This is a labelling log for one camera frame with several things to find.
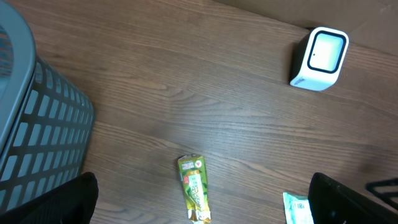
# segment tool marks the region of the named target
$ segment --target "wood grain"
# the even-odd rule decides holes
[[[284,223],[323,172],[366,194],[396,177],[397,58],[350,45],[316,93],[288,86],[306,30],[208,0],[11,1],[38,54],[84,91],[92,223],[188,223],[175,159],[206,158],[213,223]]]

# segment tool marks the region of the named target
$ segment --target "white speaker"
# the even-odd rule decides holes
[[[348,48],[348,36],[340,30],[318,27],[294,50],[290,85],[322,91],[337,81]]]

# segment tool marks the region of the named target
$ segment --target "green juice pouch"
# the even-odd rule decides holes
[[[194,224],[209,223],[206,165],[203,156],[192,154],[178,159],[188,218]]]

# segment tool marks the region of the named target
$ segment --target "cardboard box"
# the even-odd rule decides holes
[[[303,28],[325,26],[398,56],[398,0],[216,0]]]

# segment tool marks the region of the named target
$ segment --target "plastic basket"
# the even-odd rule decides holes
[[[80,174],[95,118],[88,97],[35,54],[0,1],[0,213]]]

